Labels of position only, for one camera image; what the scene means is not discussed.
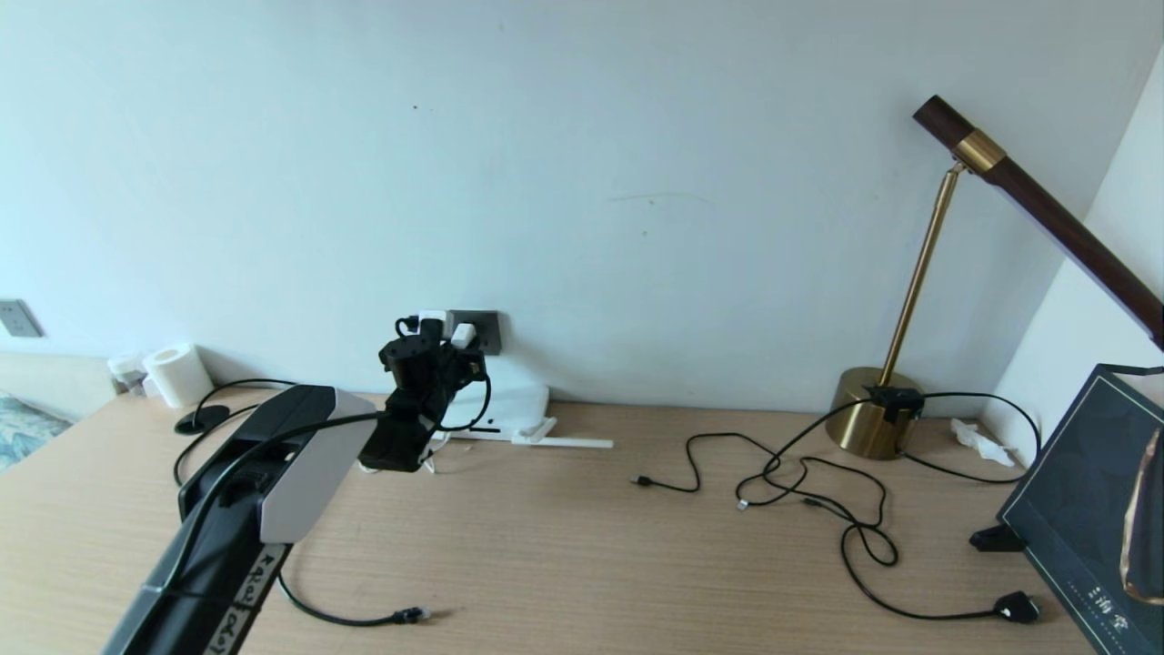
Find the lamp arm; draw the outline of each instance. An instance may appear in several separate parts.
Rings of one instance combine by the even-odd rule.
[[[971,171],[1027,209],[1067,255],[1148,330],[1156,348],[1164,351],[1164,304],[1055,195],[941,97],[927,100],[914,113],[914,120]]]

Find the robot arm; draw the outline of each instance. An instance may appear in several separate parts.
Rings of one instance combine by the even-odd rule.
[[[182,527],[102,653],[237,653],[353,461],[416,471],[456,392],[487,379],[482,354],[441,334],[441,321],[424,320],[418,335],[384,347],[397,390],[381,413],[332,387],[296,386],[262,404],[179,491]]]

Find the desk lamp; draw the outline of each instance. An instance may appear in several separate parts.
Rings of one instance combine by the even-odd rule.
[[[906,301],[901,306],[885,364],[881,369],[861,366],[845,371],[837,385],[832,401],[833,410],[845,404],[874,398],[873,392],[879,389],[921,391],[916,383],[896,373],[894,368],[906,339],[909,319],[914,313],[914,305],[917,304],[922,282],[925,279],[934,245],[942,229],[942,221],[953,197],[958,176],[963,171],[981,177],[1010,195],[1038,221],[1076,263],[1123,305],[1148,330],[1156,347],[1164,350],[1164,305],[1161,300],[1066,207],[1007,156],[1006,150],[938,95],[927,100],[914,113],[914,120],[950,149],[954,164],[946,171],[938,186],[934,212],[925,229],[925,237],[922,240],[914,275],[906,290]],[[915,423],[909,419],[902,420],[896,414],[896,411],[887,413],[885,404],[876,400],[861,403],[830,419],[825,423],[825,430],[837,446],[849,453],[870,460],[893,460],[904,450]]]

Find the toilet paper roll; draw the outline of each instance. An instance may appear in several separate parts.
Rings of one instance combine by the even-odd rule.
[[[177,344],[159,350],[147,356],[142,364],[165,405],[170,407],[194,405],[214,389],[193,344]]]

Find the black cable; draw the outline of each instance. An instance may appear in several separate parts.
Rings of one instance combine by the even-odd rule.
[[[634,476],[633,478],[631,478],[631,482],[634,483],[636,485],[641,485],[641,486],[645,486],[645,487],[646,486],[656,486],[656,487],[662,487],[665,490],[672,490],[672,491],[677,491],[677,492],[682,492],[682,493],[695,493],[695,492],[700,491],[701,489],[703,489],[703,479],[700,476],[700,468],[696,467],[696,464],[695,464],[695,456],[691,455],[691,443],[695,442],[695,441],[697,441],[697,440],[704,440],[704,439],[708,439],[708,437],[738,437],[738,439],[741,439],[745,442],[754,446],[755,448],[758,448],[758,449],[767,453],[768,455],[775,455],[774,450],[769,449],[768,447],[761,444],[760,442],[753,440],[752,437],[750,437],[747,435],[741,435],[739,433],[703,433],[703,434],[700,434],[700,435],[693,435],[693,436],[688,437],[687,443],[683,444],[683,449],[687,451],[687,462],[688,462],[688,464],[691,465],[691,472],[695,474],[695,486],[694,487],[691,487],[691,489],[676,487],[675,485],[668,485],[667,483],[660,483],[659,480],[653,480],[651,478],[647,478],[646,476]]]
[[[242,469],[246,464],[257,460],[260,456],[272,450],[275,447],[283,444],[294,437],[315,433],[318,430],[324,430],[326,428],[335,428],[339,426],[347,426],[349,423],[360,423],[363,421],[376,421],[388,417],[384,412],[369,412],[367,414],[354,414],[352,417],[342,417],[340,419],[331,419],[328,421],[320,421],[318,423],[310,423],[307,426],[301,426],[291,430],[285,430],[274,435],[265,441],[258,442],[253,446],[249,450],[239,456],[237,460],[232,462],[222,470],[222,474],[214,480],[214,483],[206,491],[198,507],[194,510],[191,517],[190,531],[186,533],[185,540],[182,542],[182,547],[178,550],[178,556],[175,560],[173,568],[170,574],[166,575],[165,582],[162,584],[163,590],[173,590],[177,586],[178,578],[182,577],[183,571],[185,571],[186,565],[190,564],[190,557],[193,555],[194,544],[198,541],[199,533],[201,533],[203,525],[206,524],[206,517],[210,514],[211,507],[214,506],[214,501],[222,494],[222,491],[233,480],[234,475]]]
[[[285,380],[268,380],[268,379],[237,380],[235,383],[228,383],[226,385],[222,385],[220,387],[214,389],[213,391],[211,391],[210,394],[207,394],[203,399],[203,403],[205,403],[206,399],[208,399],[210,397],[212,397],[213,394],[215,394],[217,392],[219,392],[222,389],[226,389],[226,387],[229,387],[229,386],[234,386],[234,385],[239,385],[239,384],[244,384],[244,383],[254,383],[254,382],[282,383],[282,384],[291,385],[291,386],[294,386],[294,385],[298,384],[298,383],[289,383],[289,382],[285,382]],[[212,427],[212,428],[210,428],[207,430],[204,430],[200,435],[198,435],[194,439],[193,442],[191,442],[189,446],[186,446],[186,448],[183,449],[183,451],[173,461],[173,482],[175,482],[175,484],[178,487],[182,487],[183,482],[182,482],[182,476],[179,474],[179,469],[182,467],[183,461],[185,461],[186,456],[189,456],[194,450],[194,448],[198,447],[199,443],[201,443],[215,429],[218,429],[219,427],[221,427],[227,421],[230,421],[232,419],[234,419],[234,418],[236,418],[236,417],[239,417],[239,415],[241,415],[241,414],[243,414],[246,412],[250,412],[251,410],[255,410],[256,407],[258,407],[258,406],[257,405],[251,405],[251,406],[248,406],[248,407],[244,407],[242,410],[233,412],[229,417],[227,417],[226,419],[222,420],[222,423],[219,423],[218,426],[214,426],[214,427]],[[219,479],[221,480],[222,477],[226,476],[226,475],[227,475],[227,472],[223,471],[222,476],[220,476]],[[211,494],[210,494],[210,492],[207,492],[206,498],[204,498],[204,503],[208,504],[210,499],[211,499]],[[375,626],[385,626],[385,625],[416,624],[416,622],[423,621],[423,620],[425,620],[425,619],[427,619],[430,617],[428,610],[425,610],[423,607],[410,607],[407,610],[400,610],[398,612],[393,612],[392,614],[389,614],[386,617],[382,617],[382,618],[378,618],[378,619],[345,619],[342,617],[335,617],[333,614],[328,614],[326,612],[315,610],[314,607],[311,607],[310,605],[307,605],[306,603],[304,603],[303,600],[300,600],[299,598],[297,598],[294,596],[294,593],[291,591],[291,588],[288,586],[286,581],[283,578],[283,571],[282,570],[276,576],[276,582],[278,583],[279,589],[283,590],[283,595],[286,597],[288,601],[291,603],[292,606],[294,606],[300,612],[303,612],[303,613],[305,613],[305,614],[307,614],[307,615],[310,615],[310,617],[312,617],[314,619],[319,619],[319,620],[326,621],[328,624],[336,624],[336,625],[341,625],[341,626],[352,626],[352,627],[375,627]]]
[[[203,397],[203,400],[198,401],[198,407],[196,407],[193,414],[190,415],[190,425],[191,426],[198,425],[198,413],[203,411],[203,406],[206,405],[206,401],[211,400],[211,397],[213,397],[214,394],[221,392],[222,390],[237,387],[240,385],[255,384],[255,383],[267,383],[271,385],[288,385],[289,387],[293,387],[299,384],[299,383],[290,383],[288,380],[276,380],[274,378],[244,378],[242,380],[235,380],[233,383],[226,383],[219,385],[213,390],[211,390],[205,397]]]
[[[952,398],[952,397],[993,398],[993,399],[996,399],[996,400],[1001,400],[1002,403],[1006,403],[1010,407],[1015,408],[1027,420],[1028,425],[1030,425],[1031,430],[1035,434],[1035,444],[1036,444],[1035,460],[1036,461],[1038,460],[1038,457],[1039,457],[1039,455],[1042,453],[1042,448],[1043,448],[1042,436],[1039,435],[1038,428],[1035,426],[1035,422],[1017,405],[1015,405],[1014,403],[1012,403],[1012,401],[1009,401],[1009,400],[1007,400],[1005,398],[996,397],[994,394],[979,394],[979,393],[954,393],[954,392],[950,392],[950,393],[936,393],[936,394],[927,394],[924,398]],[[660,487],[663,487],[663,489],[667,489],[667,490],[677,491],[677,492],[682,492],[682,493],[695,493],[695,492],[700,491],[700,489],[702,487],[702,478],[700,476],[700,469],[698,469],[698,467],[695,463],[695,457],[691,455],[691,443],[694,441],[698,440],[698,439],[714,437],[714,436],[733,436],[733,437],[743,439],[743,440],[750,442],[751,444],[755,446],[757,448],[759,448],[759,449],[764,450],[765,453],[767,453],[769,455],[769,458],[768,458],[767,463],[765,463],[764,469],[759,474],[753,475],[753,476],[748,476],[748,477],[744,478],[743,480],[740,480],[738,485],[736,485],[736,499],[737,499],[737,501],[739,501],[739,507],[741,510],[744,510],[744,508],[747,508],[747,507],[750,507],[752,505],[757,505],[757,506],[772,505],[772,504],[774,504],[774,503],[776,503],[776,501],[786,498],[789,494],[797,494],[797,496],[803,497],[803,503],[805,505],[810,505],[812,507],[824,508],[828,512],[832,513],[835,517],[837,517],[840,520],[847,522],[849,526],[846,526],[845,529],[844,529],[844,532],[842,532],[842,534],[840,534],[840,558],[842,558],[842,562],[844,563],[845,570],[849,572],[850,578],[852,578],[853,583],[861,591],[861,593],[864,593],[866,597],[868,597],[871,600],[873,600],[873,603],[875,603],[876,605],[879,605],[882,608],[888,610],[888,611],[890,611],[890,612],[893,612],[895,614],[899,614],[901,617],[907,617],[907,618],[910,618],[910,619],[927,620],[927,621],[953,621],[953,620],[963,620],[963,619],[982,619],[982,618],[988,618],[988,617],[1001,617],[1001,618],[1005,618],[1007,620],[1015,621],[1015,622],[1029,622],[1029,621],[1034,620],[1034,617],[1037,617],[1037,614],[1038,614],[1037,608],[1034,608],[1034,605],[1030,603],[1030,598],[1027,597],[1025,595],[1021,593],[1021,592],[1016,592],[1014,595],[1008,595],[1008,596],[1006,596],[1003,598],[1000,598],[995,603],[994,608],[988,610],[988,611],[981,611],[981,612],[964,612],[964,613],[957,613],[957,614],[918,614],[918,613],[909,612],[909,611],[906,611],[906,610],[901,610],[899,607],[895,607],[895,606],[890,605],[889,603],[882,600],[875,593],[873,593],[873,591],[867,585],[865,585],[865,583],[860,579],[860,577],[857,575],[857,570],[853,568],[852,562],[849,558],[849,549],[847,549],[849,536],[853,532],[856,532],[858,534],[858,536],[860,537],[860,540],[861,540],[861,544],[865,548],[865,553],[870,556],[871,560],[873,560],[874,562],[876,562],[881,567],[887,567],[887,568],[888,567],[894,567],[894,565],[896,565],[901,561],[901,554],[900,554],[900,551],[897,549],[896,543],[894,543],[893,539],[888,535],[888,533],[886,533],[881,528],[881,526],[882,526],[882,524],[885,521],[885,505],[886,505],[886,500],[888,499],[888,490],[886,489],[885,484],[882,484],[881,480],[879,480],[876,477],[872,476],[871,474],[867,474],[867,472],[861,471],[859,469],[853,469],[853,468],[850,468],[850,467],[844,467],[842,464],[829,462],[826,460],[821,460],[818,457],[801,457],[797,461],[800,463],[800,465],[801,465],[801,475],[796,479],[796,482],[794,482],[792,485],[782,485],[782,484],[780,484],[780,483],[778,483],[778,482],[775,482],[775,480],[773,480],[771,478],[771,475],[774,474],[778,469],[780,469],[781,456],[783,456],[783,454],[787,453],[788,449],[790,449],[793,446],[795,446],[797,442],[800,442],[802,439],[804,439],[809,433],[811,433],[814,429],[816,429],[818,426],[821,426],[822,423],[824,423],[825,421],[828,421],[833,415],[836,415],[836,414],[838,414],[838,413],[840,413],[840,412],[843,412],[845,410],[849,410],[850,407],[860,405],[863,403],[868,403],[868,399],[853,401],[853,403],[843,405],[843,406],[840,406],[840,407],[838,407],[838,408],[829,412],[828,414],[821,417],[819,419],[817,419],[816,421],[814,421],[811,425],[809,425],[807,428],[804,428],[803,430],[801,430],[800,433],[797,433],[783,447],[781,447],[779,450],[775,450],[775,451],[773,451],[772,449],[767,448],[766,446],[757,442],[755,440],[752,440],[751,437],[748,437],[746,435],[741,435],[739,433],[707,433],[707,434],[694,435],[694,436],[689,437],[687,440],[686,444],[684,444],[684,450],[687,453],[688,463],[691,467],[691,472],[695,475],[695,486],[694,487],[690,487],[690,489],[688,489],[688,487],[679,487],[679,486],[669,485],[669,484],[666,484],[666,483],[659,483],[659,482],[652,480],[651,478],[647,478],[645,476],[637,476],[634,478],[631,478],[631,482],[636,483],[638,485],[641,485],[641,486],[660,486]],[[975,482],[989,483],[989,484],[1015,483],[1015,482],[1018,482],[1022,478],[1024,478],[1027,475],[1029,475],[1030,470],[1034,470],[1034,462],[1032,462],[1031,463],[1031,468],[1028,470],[1028,472],[1024,474],[1023,476],[1020,476],[1018,478],[1015,478],[1013,480],[989,480],[989,479],[984,479],[984,478],[977,478],[977,477],[973,477],[973,476],[967,476],[967,475],[959,474],[959,472],[956,472],[956,471],[950,471],[947,469],[943,469],[941,467],[937,467],[937,465],[930,464],[928,462],[923,462],[921,460],[911,457],[911,456],[909,456],[908,454],[904,454],[904,453],[901,453],[901,455],[903,457],[913,460],[913,461],[915,461],[915,462],[917,462],[920,464],[923,464],[925,467],[929,467],[931,469],[935,469],[935,470],[938,470],[938,471],[942,471],[942,472],[945,472],[945,474],[950,474],[950,475],[953,475],[953,476],[958,476],[958,477],[971,479],[971,480],[975,480]],[[811,493],[811,492],[801,491],[800,486],[808,478],[808,474],[809,474],[808,464],[809,463],[814,463],[814,462],[815,463],[819,463],[819,464],[825,464],[825,465],[832,467],[835,469],[839,469],[839,470],[847,471],[847,472],[851,472],[851,474],[857,474],[857,475],[859,475],[859,476],[861,476],[861,477],[871,480],[873,484],[875,484],[878,486],[879,491],[881,492],[881,498],[878,501],[878,517],[876,517],[876,520],[873,521],[873,522],[861,521],[861,520],[857,519],[857,517],[852,512],[850,512],[847,507],[845,507],[844,505],[842,505],[839,501],[837,501],[837,500],[835,500],[832,498],[829,498],[826,496],[823,496],[823,494],[816,494],[816,493]],[[745,500],[744,497],[743,497],[743,490],[744,490],[744,487],[747,486],[748,484],[755,482],[755,480],[762,480],[768,486],[771,486],[771,487],[773,487],[775,490],[779,490],[780,493],[778,493],[773,498],[769,498],[769,499],[766,499],[766,500],[761,500],[761,501],[757,501],[757,503],[750,503],[750,501]],[[885,546],[889,549],[889,557],[881,557],[880,555],[876,554],[876,551],[873,550],[873,547],[870,543],[870,537],[868,537],[867,533],[872,533],[873,535],[875,535],[878,539],[880,539],[885,543]],[[1014,607],[1016,610],[1022,610],[1022,611],[1032,608],[1034,610],[1034,614],[1032,615],[1027,615],[1024,618],[1018,618],[1018,615],[1020,615],[1018,612],[1010,612],[1009,611],[1012,607]]]
[[[430,436],[432,436],[433,433],[462,433],[464,430],[471,430],[478,422],[481,422],[482,419],[484,419],[485,412],[489,411],[489,401],[494,396],[494,382],[489,378],[489,373],[484,373],[483,376],[485,383],[485,400],[481,403],[481,412],[477,413],[477,418],[469,421],[464,426],[456,426],[454,428],[446,428],[445,426],[436,423],[433,426],[433,430],[430,433]]]
[[[416,624],[427,619],[431,613],[424,607],[409,607],[407,610],[400,610],[399,612],[393,612],[386,617],[381,617],[378,619],[345,619],[342,617],[335,617],[328,614],[327,612],[321,612],[314,607],[307,605],[303,600],[299,600],[291,593],[291,589],[288,588],[286,581],[283,579],[283,571],[275,578],[279,583],[279,589],[283,590],[283,596],[304,614],[319,619],[328,624],[335,624],[338,626],[348,626],[353,628],[371,628],[376,626],[389,626],[389,625],[402,625],[402,624]]]
[[[182,474],[179,474],[178,470],[182,469],[182,463],[186,460],[186,456],[190,455],[191,453],[193,453],[193,450],[196,448],[198,448],[198,444],[203,443],[203,441],[206,437],[211,436],[211,433],[213,433],[214,430],[221,428],[222,425],[226,423],[227,421],[234,419],[235,417],[239,417],[240,414],[243,414],[246,412],[250,412],[251,410],[255,410],[256,407],[258,407],[258,406],[257,405],[250,405],[250,406],[243,407],[242,410],[236,410],[236,411],[232,412],[226,419],[223,419],[222,423],[219,423],[217,426],[212,426],[212,427],[203,430],[203,433],[200,435],[198,435],[197,437],[194,437],[194,441],[190,442],[190,444],[186,446],[186,448],[183,449],[183,451],[179,453],[178,457],[173,461],[173,484],[178,485],[179,487],[183,485],[183,483],[182,483]]]
[[[646,476],[636,476],[636,477],[631,478],[631,482],[634,483],[634,484],[637,484],[637,485],[641,485],[641,486],[658,486],[658,487],[663,487],[663,489],[667,489],[667,490],[683,492],[683,493],[695,493],[695,492],[700,491],[700,489],[702,489],[703,480],[700,477],[700,468],[695,464],[695,456],[691,455],[691,442],[694,442],[695,440],[704,439],[704,437],[739,437],[739,439],[745,440],[746,442],[751,443],[752,446],[759,448],[760,450],[767,453],[769,456],[772,456],[771,460],[768,460],[768,463],[765,464],[765,468],[764,468],[765,470],[764,471],[757,474],[755,476],[748,476],[747,478],[744,478],[743,480],[740,480],[738,485],[736,485],[736,500],[737,501],[743,501],[744,497],[740,496],[740,491],[744,489],[744,486],[746,486],[752,480],[762,478],[766,472],[775,471],[776,467],[780,465],[780,456],[785,451],[787,451],[789,448],[792,448],[793,446],[795,446],[796,442],[799,442],[802,439],[804,439],[809,433],[811,433],[812,430],[815,430],[817,428],[817,426],[819,426],[821,423],[824,423],[825,421],[828,421],[829,419],[831,419],[833,415],[839,414],[839,413],[849,410],[850,407],[856,407],[856,406],[865,404],[865,403],[870,403],[870,399],[854,400],[852,403],[846,403],[845,405],[842,405],[840,407],[837,407],[836,410],[829,412],[828,414],[821,417],[819,419],[817,419],[816,421],[814,421],[812,423],[810,423],[808,426],[808,428],[804,428],[803,430],[801,430],[795,437],[793,437],[792,440],[789,440],[788,443],[785,444],[779,451],[773,451],[772,449],[769,449],[768,447],[766,447],[766,446],[761,444],[760,442],[753,440],[752,437],[748,437],[746,435],[741,435],[739,433],[705,433],[705,434],[702,434],[702,435],[695,435],[693,437],[689,437],[687,440],[687,444],[684,446],[684,449],[687,450],[687,462],[688,462],[688,464],[691,465],[691,472],[695,474],[695,486],[691,487],[691,489],[677,487],[677,486],[674,486],[674,485],[669,485],[667,483],[660,483],[658,480],[647,478]],[[768,469],[772,465],[772,463],[776,463],[776,467],[772,467],[772,469],[769,471]],[[782,494],[780,494],[780,496],[778,496],[775,498],[768,499],[768,500],[764,500],[764,501],[759,501],[759,503],[750,503],[750,501],[745,501],[745,503],[747,503],[748,506],[752,506],[752,505],[757,505],[757,506],[772,505],[773,503],[780,500],[781,498],[783,498],[786,496],[788,496],[787,492],[782,493]]]
[[[1007,400],[1007,399],[1005,399],[1002,397],[996,397],[994,394],[977,393],[977,392],[941,392],[941,393],[936,393],[936,394],[924,394],[922,398],[988,398],[988,399],[994,399],[994,400],[1001,400],[1002,403],[1005,403],[1005,404],[1009,405],[1010,407],[1015,408],[1015,411],[1018,414],[1022,414],[1022,418],[1027,420],[1027,425],[1030,426],[1030,430],[1035,435],[1035,457],[1034,457],[1034,460],[1031,460],[1030,467],[1028,467],[1027,470],[1023,471],[1023,474],[1021,476],[1018,476],[1016,478],[1008,478],[1006,480],[992,480],[992,479],[988,479],[988,478],[979,478],[978,476],[971,476],[968,474],[961,474],[959,471],[952,471],[952,470],[946,469],[944,467],[938,467],[937,464],[932,464],[930,462],[925,462],[924,460],[921,460],[918,457],[909,455],[908,453],[906,453],[903,450],[897,451],[897,455],[904,457],[906,460],[909,460],[910,462],[916,462],[916,463],[921,464],[922,467],[928,467],[930,469],[934,469],[935,471],[941,471],[943,474],[949,474],[951,476],[956,476],[958,478],[964,478],[966,480],[974,480],[975,483],[986,483],[988,485],[1008,485],[1010,483],[1018,483],[1018,482],[1022,482],[1023,479],[1025,479],[1028,476],[1030,476],[1032,471],[1035,471],[1035,465],[1038,463],[1038,458],[1043,454],[1043,436],[1039,434],[1038,426],[1035,425],[1035,420],[1031,419],[1029,414],[1027,414],[1025,412],[1023,412],[1023,408],[1018,407],[1017,405],[1010,403],[1009,400]]]

